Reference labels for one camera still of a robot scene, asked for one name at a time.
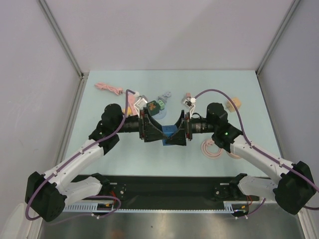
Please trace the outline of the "blue cube socket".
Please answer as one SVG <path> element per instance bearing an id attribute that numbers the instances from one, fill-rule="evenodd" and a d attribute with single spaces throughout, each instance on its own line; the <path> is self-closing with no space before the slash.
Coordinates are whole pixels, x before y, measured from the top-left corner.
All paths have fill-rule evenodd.
<path id="1" fill-rule="evenodd" d="M 163 131 L 163 133 L 164 133 L 166 136 L 170 137 L 170 136 L 172 136 L 172 135 L 177 131 L 177 126 L 176 126 L 176 125 L 163 125 L 163 126 L 162 126 L 162 131 Z M 166 142 L 166 139 L 163 139 L 163 140 L 162 140 L 162 144 L 163 144 L 163 146 L 170 146 L 170 145 L 172 145 L 172 144 L 168 144 L 168 143 Z"/>

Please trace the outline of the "dark green cube socket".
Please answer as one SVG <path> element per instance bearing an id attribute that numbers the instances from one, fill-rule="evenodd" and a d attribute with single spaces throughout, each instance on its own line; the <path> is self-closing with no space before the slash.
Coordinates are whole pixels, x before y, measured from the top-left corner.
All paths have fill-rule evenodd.
<path id="1" fill-rule="evenodd" d="M 146 107 L 148 109 L 150 116 L 157 115 L 160 112 L 160 106 L 159 106 L 158 102 L 155 100 L 148 102 Z"/>

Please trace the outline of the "light green USB charger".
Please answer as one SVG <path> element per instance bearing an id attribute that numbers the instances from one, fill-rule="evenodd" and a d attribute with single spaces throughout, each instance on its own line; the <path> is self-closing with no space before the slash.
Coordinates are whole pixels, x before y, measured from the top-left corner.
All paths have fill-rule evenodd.
<path id="1" fill-rule="evenodd" d="M 163 100 L 158 100 L 159 110 L 162 111 L 165 109 L 165 103 Z"/>

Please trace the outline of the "yellow plug adapter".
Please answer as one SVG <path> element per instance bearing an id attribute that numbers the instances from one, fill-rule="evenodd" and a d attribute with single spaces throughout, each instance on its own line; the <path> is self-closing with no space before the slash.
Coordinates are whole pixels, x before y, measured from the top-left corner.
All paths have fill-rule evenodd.
<path id="1" fill-rule="evenodd" d="M 127 117 L 130 117 L 130 116 L 135 116 L 136 114 L 135 114 L 135 112 L 133 112 L 132 110 L 131 110 L 131 108 L 130 107 L 128 107 L 127 108 Z"/>

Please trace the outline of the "beige cube socket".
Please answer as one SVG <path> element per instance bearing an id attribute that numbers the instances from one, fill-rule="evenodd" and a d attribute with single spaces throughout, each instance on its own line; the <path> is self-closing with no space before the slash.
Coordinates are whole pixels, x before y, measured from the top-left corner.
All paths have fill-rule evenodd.
<path id="1" fill-rule="evenodd" d="M 231 100 L 228 100 L 225 106 L 232 113 L 236 111 L 235 109 L 240 109 L 240 107 L 242 106 L 242 103 L 238 97 L 234 97 L 234 98 L 231 98 Z"/>

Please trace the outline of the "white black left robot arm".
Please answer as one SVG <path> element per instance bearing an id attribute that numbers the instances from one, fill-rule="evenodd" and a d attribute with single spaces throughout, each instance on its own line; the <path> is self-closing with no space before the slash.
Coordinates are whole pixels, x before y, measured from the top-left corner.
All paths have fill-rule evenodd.
<path id="1" fill-rule="evenodd" d="M 79 182 L 73 179 L 113 149 L 120 141 L 119 133 L 138 131 L 145 139 L 148 120 L 152 121 L 153 117 L 147 108 L 128 117 L 118 104 L 107 105 L 96 128 L 73 155 L 42 174 L 34 172 L 29 176 L 25 217 L 30 221 L 42 218 L 51 222 L 69 205 L 86 198 L 107 198 L 110 182 L 105 176 L 95 173 Z"/>

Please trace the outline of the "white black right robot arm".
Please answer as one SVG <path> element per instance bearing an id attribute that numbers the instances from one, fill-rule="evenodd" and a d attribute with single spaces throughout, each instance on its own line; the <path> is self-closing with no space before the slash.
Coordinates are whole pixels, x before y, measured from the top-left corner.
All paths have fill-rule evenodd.
<path id="1" fill-rule="evenodd" d="M 229 123 L 222 104 L 210 103 L 205 118 L 192 118 L 194 98 L 185 100 L 183 104 L 189 109 L 188 114 L 181 118 L 183 140 L 192 140 L 195 133 L 210 132 L 212 137 L 202 143 L 202 152 L 208 152 L 207 146 L 215 144 L 219 150 L 212 154 L 212 158 L 218 158 L 226 151 L 229 156 L 248 161 L 268 176 L 263 179 L 239 174 L 235 184 L 230 187 L 230 195 L 234 199 L 241 200 L 249 195 L 274 200 L 284 211 L 295 215 L 318 192 L 307 164 L 276 157 L 254 144 L 243 128 L 237 129 Z"/>

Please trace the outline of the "light blue round socket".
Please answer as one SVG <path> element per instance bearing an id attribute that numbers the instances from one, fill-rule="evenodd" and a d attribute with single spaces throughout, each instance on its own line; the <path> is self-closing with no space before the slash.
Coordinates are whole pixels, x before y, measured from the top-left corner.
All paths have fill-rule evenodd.
<path id="1" fill-rule="evenodd" d="M 160 119 L 163 119 L 167 114 L 167 110 L 164 109 L 162 111 L 159 111 L 158 114 L 154 115 L 153 118 L 156 119 L 156 120 L 160 120 Z"/>

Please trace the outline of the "pink round socket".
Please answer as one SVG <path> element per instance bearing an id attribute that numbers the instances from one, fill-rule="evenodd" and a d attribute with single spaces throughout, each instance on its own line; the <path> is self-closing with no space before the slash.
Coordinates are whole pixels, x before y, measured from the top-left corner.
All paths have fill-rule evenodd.
<path id="1" fill-rule="evenodd" d="M 233 159 L 241 159 L 240 156 L 234 154 L 234 153 L 231 153 L 231 152 L 227 152 L 227 154 L 229 155 L 229 157 L 233 158 Z"/>

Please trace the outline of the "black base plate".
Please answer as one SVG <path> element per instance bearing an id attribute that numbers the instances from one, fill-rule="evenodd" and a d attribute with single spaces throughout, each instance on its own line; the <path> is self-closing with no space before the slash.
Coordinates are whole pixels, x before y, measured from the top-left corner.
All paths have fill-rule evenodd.
<path id="1" fill-rule="evenodd" d="M 160 204 L 173 202 L 211 205 L 234 201 L 251 203 L 257 196 L 246 196 L 235 186 L 234 177 L 168 177 L 168 176 L 111 176 L 110 185 L 98 194 L 116 196 L 121 203 Z"/>

